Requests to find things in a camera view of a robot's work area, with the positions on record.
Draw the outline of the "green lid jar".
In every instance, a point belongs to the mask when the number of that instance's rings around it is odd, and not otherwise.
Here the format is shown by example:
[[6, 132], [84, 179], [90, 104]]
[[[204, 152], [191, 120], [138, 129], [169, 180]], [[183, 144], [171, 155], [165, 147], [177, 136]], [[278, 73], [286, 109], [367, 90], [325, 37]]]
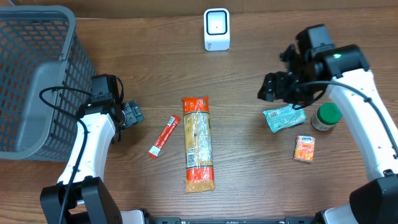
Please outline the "green lid jar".
[[337, 124], [342, 114], [334, 103], [325, 103], [311, 117], [312, 126], [319, 131], [327, 131]]

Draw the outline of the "grey plastic shopping basket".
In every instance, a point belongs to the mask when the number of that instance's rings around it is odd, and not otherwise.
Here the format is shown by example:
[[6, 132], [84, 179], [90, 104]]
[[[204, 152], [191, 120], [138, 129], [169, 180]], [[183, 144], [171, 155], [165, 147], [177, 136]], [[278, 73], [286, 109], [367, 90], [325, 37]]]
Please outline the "grey plastic shopping basket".
[[1, 157], [67, 161], [95, 67], [64, 6], [1, 8]]

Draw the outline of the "white barcode scanner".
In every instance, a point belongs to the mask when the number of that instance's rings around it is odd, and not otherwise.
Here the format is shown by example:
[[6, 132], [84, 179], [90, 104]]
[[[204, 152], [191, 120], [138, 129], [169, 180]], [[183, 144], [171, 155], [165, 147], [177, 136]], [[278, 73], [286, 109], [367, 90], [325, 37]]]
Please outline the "white barcode scanner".
[[230, 14], [225, 8], [207, 9], [203, 15], [204, 46], [207, 51], [229, 50]]

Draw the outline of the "orange kleenex tissue pack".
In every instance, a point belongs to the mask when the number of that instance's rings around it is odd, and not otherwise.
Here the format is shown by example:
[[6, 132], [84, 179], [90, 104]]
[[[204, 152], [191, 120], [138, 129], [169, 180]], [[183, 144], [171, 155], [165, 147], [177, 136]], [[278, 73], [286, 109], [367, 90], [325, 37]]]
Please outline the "orange kleenex tissue pack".
[[312, 162], [315, 151], [315, 138], [311, 136], [297, 136], [294, 159], [304, 162]]

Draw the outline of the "teal wet wipes pack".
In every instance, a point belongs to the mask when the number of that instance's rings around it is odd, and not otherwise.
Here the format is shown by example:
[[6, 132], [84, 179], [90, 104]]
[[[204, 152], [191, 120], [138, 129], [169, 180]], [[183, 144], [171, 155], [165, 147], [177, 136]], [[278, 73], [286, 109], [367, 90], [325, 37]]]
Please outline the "teal wet wipes pack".
[[302, 124], [306, 120], [304, 109], [295, 110], [293, 104], [281, 108], [263, 111], [272, 133]]

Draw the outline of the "red stick packet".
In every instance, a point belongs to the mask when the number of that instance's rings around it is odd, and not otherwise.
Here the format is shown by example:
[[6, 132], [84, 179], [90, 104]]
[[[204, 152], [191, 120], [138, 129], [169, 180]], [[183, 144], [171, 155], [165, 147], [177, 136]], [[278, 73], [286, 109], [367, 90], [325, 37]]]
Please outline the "red stick packet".
[[181, 118], [176, 114], [173, 114], [168, 120], [165, 128], [162, 130], [161, 134], [155, 141], [154, 145], [149, 149], [148, 155], [154, 159], [157, 159], [161, 149], [164, 147], [165, 143], [173, 133], [174, 129], [179, 124]]

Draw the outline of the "long spaghetti pasta package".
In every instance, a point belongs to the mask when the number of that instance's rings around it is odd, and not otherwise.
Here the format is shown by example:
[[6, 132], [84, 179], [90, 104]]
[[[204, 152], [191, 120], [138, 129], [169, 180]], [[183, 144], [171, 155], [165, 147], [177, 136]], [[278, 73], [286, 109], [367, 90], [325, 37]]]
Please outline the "long spaghetti pasta package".
[[187, 193], [215, 189], [208, 97], [183, 97]]

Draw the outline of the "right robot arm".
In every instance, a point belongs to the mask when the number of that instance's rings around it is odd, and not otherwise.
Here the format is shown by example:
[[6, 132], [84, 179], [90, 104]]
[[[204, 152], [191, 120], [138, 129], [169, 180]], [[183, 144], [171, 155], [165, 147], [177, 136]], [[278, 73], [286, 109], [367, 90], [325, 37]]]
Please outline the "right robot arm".
[[259, 99], [301, 109], [327, 94], [344, 117], [363, 157], [368, 183], [345, 205], [318, 212], [313, 223], [397, 223], [397, 126], [361, 49], [337, 47], [324, 24], [296, 35], [280, 54], [286, 71], [268, 73]]

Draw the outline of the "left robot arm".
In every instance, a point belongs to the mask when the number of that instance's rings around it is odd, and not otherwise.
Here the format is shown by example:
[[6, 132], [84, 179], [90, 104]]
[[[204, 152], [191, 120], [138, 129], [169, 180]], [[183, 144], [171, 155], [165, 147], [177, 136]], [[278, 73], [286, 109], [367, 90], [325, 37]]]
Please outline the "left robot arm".
[[56, 185], [45, 187], [40, 204], [48, 223], [122, 223], [123, 217], [103, 182], [109, 146], [124, 129], [144, 120], [136, 101], [124, 100], [115, 75], [91, 79], [89, 98], [75, 114], [56, 110], [77, 121], [70, 158]]

